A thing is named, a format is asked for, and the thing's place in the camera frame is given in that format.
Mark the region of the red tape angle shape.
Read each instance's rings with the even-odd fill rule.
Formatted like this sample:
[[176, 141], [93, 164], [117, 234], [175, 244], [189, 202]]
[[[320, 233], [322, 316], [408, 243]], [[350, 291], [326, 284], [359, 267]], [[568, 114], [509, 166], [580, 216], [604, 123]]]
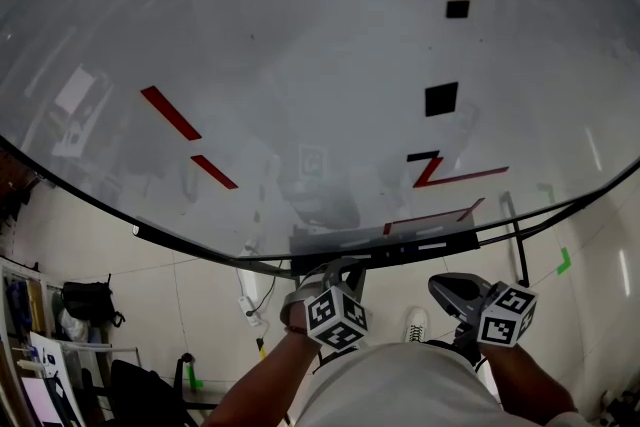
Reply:
[[432, 158], [429, 164], [425, 167], [421, 175], [418, 177], [418, 179], [414, 183], [413, 188], [418, 189], [418, 188], [425, 188], [430, 186], [437, 186], [437, 185], [443, 185], [448, 183], [466, 181], [471, 179], [484, 178], [492, 175], [503, 174], [509, 170], [509, 167], [499, 167], [499, 168], [467, 173], [467, 174], [462, 174], [457, 176], [450, 176], [445, 178], [434, 178], [434, 173], [440, 167], [440, 164], [442, 162], [443, 162], [443, 158], [441, 157]]

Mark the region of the pale rectangular panel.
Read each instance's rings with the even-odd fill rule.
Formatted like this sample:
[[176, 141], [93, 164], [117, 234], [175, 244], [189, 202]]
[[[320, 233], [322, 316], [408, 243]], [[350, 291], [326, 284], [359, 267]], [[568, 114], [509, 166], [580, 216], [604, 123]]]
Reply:
[[43, 427], [64, 427], [45, 381], [23, 377], [22, 384], [35, 415]]

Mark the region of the white metal rail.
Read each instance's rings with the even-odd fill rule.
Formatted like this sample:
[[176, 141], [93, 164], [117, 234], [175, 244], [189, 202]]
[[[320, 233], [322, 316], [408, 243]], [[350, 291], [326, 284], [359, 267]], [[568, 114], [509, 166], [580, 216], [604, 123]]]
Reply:
[[135, 356], [137, 365], [139, 367], [142, 366], [139, 350], [137, 347], [113, 347], [111, 344], [75, 343], [66, 341], [58, 341], [58, 344], [66, 349], [74, 351], [85, 351], [93, 353], [132, 353]]

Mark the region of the red tape bracket shape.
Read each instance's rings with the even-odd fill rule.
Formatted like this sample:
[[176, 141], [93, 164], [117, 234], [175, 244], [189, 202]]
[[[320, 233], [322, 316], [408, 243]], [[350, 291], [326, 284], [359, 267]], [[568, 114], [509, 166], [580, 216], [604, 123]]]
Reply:
[[485, 201], [485, 198], [481, 197], [467, 208], [448, 211], [448, 212], [442, 212], [439, 214], [432, 214], [427, 216], [407, 218], [407, 219], [388, 222], [384, 224], [382, 234], [384, 236], [390, 235], [392, 232], [392, 228], [396, 225], [406, 224], [406, 223], [416, 223], [418, 221], [426, 221], [426, 220], [432, 220], [432, 219], [439, 219], [447, 216], [449, 217], [453, 216], [455, 222], [461, 222], [466, 218], [468, 218], [484, 201]]

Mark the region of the white paper sheet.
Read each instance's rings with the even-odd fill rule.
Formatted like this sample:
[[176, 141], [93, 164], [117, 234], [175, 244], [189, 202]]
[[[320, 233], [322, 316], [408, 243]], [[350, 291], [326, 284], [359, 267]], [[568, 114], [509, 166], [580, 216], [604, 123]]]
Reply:
[[46, 377], [58, 376], [62, 379], [68, 376], [64, 352], [57, 341], [36, 332], [29, 333], [29, 340]]

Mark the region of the white plastic bag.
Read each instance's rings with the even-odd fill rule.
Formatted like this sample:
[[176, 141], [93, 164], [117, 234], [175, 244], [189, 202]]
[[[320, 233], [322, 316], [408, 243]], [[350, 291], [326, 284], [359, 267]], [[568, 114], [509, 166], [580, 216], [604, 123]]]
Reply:
[[58, 322], [71, 342], [87, 343], [89, 341], [90, 323], [73, 317], [65, 308], [58, 316]]

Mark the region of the person's right forearm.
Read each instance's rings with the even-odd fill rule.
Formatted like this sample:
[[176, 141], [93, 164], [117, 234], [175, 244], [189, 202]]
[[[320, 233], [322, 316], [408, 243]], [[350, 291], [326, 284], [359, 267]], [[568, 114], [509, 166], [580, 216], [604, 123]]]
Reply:
[[519, 345], [480, 344], [490, 366], [502, 406], [509, 414], [539, 425], [556, 416], [576, 412], [570, 393]]

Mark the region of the black backpack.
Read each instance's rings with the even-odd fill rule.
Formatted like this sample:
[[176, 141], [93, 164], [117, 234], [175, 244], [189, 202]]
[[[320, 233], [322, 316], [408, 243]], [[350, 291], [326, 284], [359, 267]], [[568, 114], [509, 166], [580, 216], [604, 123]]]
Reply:
[[114, 307], [110, 280], [111, 275], [106, 282], [65, 282], [61, 298], [69, 315], [95, 327], [111, 324], [119, 328], [126, 319]]

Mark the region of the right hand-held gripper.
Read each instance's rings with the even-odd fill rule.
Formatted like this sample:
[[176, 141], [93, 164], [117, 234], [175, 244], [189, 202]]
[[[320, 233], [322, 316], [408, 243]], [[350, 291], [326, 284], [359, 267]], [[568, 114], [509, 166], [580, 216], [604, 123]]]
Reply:
[[532, 323], [537, 294], [519, 285], [491, 285], [469, 273], [432, 276], [428, 290], [451, 317], [461, 321], [454, 344], [465, 348], [474, 343], [514, 347]]

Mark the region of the person's left forearm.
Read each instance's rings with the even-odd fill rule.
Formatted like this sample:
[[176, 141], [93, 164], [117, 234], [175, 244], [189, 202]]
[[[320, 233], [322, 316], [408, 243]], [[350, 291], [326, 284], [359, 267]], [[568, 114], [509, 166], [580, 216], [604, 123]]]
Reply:
[[201, 427], [278, 427], [320, 345], [289, 332], [224, 395]]

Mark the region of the white shelf unit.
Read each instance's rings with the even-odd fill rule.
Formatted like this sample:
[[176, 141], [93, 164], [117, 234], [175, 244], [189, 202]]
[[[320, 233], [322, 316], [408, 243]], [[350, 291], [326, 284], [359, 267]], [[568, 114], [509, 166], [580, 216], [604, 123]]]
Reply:
[[62, 282], [40, 272], [38, 265], [28, 267], [0, 256], [0, 370], [6, 373], [8, 380], [1, 390], [2, 407], [13, 427], [40, 427], [14, 357], [14, 353], [18, 354], [19, 349], [24, 355], [29, 353], [26, 345], [30, 338], [28, 334], [23, 334], [25, 342], [21, 343], [18, 340], [18, 328], [13, 323], [7, 302], [7, 285], [13, 281], [37, 284], [40, 289], [37, 296], [40, 300], [35, 301], [36, 313], [32, 318], [41, 317], [41, 334], [48, 338], [53, 338], [56, 333], [56, 316], [52, 300], [56, 293], [62, 291]]

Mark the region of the black office chair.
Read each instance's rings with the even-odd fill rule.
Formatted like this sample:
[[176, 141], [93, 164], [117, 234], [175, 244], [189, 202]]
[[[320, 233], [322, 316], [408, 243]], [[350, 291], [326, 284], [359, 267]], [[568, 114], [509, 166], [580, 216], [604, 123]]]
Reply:
[[184, 353], [169, 385], [155, 371], [122, 360], [111, 365], [109, 398], [116, 427], [199, 427], [191, 411], [212, 411], [213, 403], [188, 402], [183, 397], [184, 366], [194, 361]]

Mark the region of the person's right white shoe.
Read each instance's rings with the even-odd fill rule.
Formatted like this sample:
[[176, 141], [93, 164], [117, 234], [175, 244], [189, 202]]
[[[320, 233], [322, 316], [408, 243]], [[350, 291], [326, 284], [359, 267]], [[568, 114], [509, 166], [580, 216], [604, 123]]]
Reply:
[[429, 316], [425, 309], [412, 307], [405, 318], [402, 341], [404, 343], [426, 343], [429, 338]]

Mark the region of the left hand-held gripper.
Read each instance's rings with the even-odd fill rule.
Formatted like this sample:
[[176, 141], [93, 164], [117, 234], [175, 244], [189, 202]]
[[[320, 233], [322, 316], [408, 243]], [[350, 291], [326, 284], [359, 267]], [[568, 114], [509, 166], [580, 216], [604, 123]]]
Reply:
[[311, 275], [289, 293], [280, 311], [280, 320], [293, 329], [292, 309], [301, 305], [304, 313], [303, 333], [335, 352], [362, 342], [369, 333], [369, 312], [360, 303], [367, 269], [359, 261], [348, 270], [346, 282], [343, 271], [351, 265], [350, 258], [331, 261], [323, 275]]

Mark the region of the person's white shirt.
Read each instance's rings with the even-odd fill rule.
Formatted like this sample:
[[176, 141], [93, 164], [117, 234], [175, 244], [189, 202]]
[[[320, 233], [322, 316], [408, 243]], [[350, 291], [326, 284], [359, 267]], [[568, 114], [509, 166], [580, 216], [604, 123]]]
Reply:
[[461, 355], [420, 343], [379, 345], [325, 364], [295, 427], [592, 427], [563, 412], [537, 424], [506, 412]]

